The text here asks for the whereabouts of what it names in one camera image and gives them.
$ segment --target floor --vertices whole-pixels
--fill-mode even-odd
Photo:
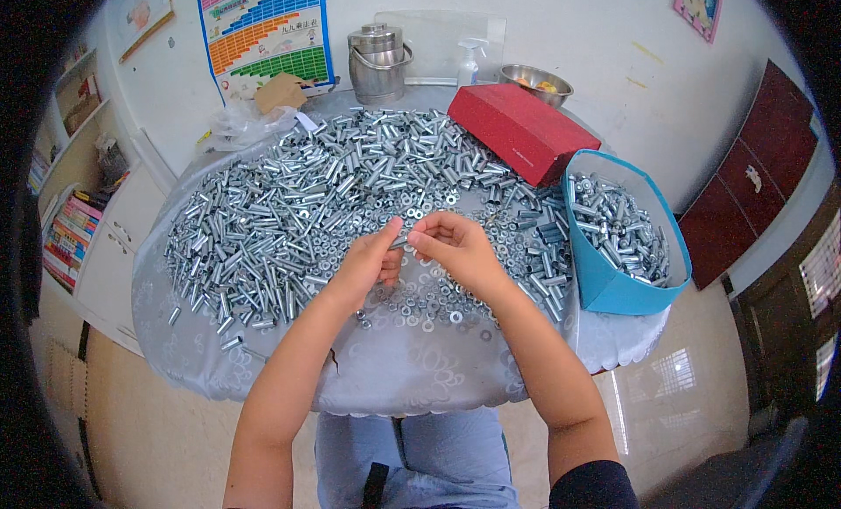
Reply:
[[[594,377],[616,447],[644,498],[747,440],[748,391],[719,284],[689,286],[654,352]],[[145,360],[98,332],[88,345],[88,437],[102,496],[116,507],[219,507],[240,404],[170,388]],[[547,431],[531,401],[499,408],[523,507],[548,503]],[[314,415],[293,445],[294,506],[317,507]]]

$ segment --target pot handle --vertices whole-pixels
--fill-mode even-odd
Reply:
[[[409,57],[403,57],[403,62],[397,62],[390,66],[378,66],[377,64],[373,64],[363,57],[362,53],[359,52],[355,47],[351,47],[351,54],[352,56],[358,60],[363,66],[367,67],[368,69],[376,69],[377,71],[391,71],[392,69],[400,66],[405,66],[406,64],[410,64],[412,60],[415,59],[414,55],[412,55],[412,50],[409,49],[409,46],[403,44],[403,51],[409,53]]]

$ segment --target brown paper bag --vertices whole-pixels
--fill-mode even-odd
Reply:
[[[254,100],[263,115],[279,105],[289,105],[298,109],[307,101],[306,95],[301,91],[302,85],[312,87],[314,82],[303,80],[289,73],[280,73],[257,90],[257,93],[254,94]]]

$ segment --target picture frame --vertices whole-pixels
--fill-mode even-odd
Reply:
[[[721,0],[675,0],[674,9],[704,40],[708,43],[715,40],[721,18]]]
[[[117,42],[120,63],[174,17],[170,0],[109,0],[110,35]]]

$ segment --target pink picture frame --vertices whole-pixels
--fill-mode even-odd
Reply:
[[[708,43],[715,40],[721,18],[721,0],[675,0],[674,8],[704,40]]]

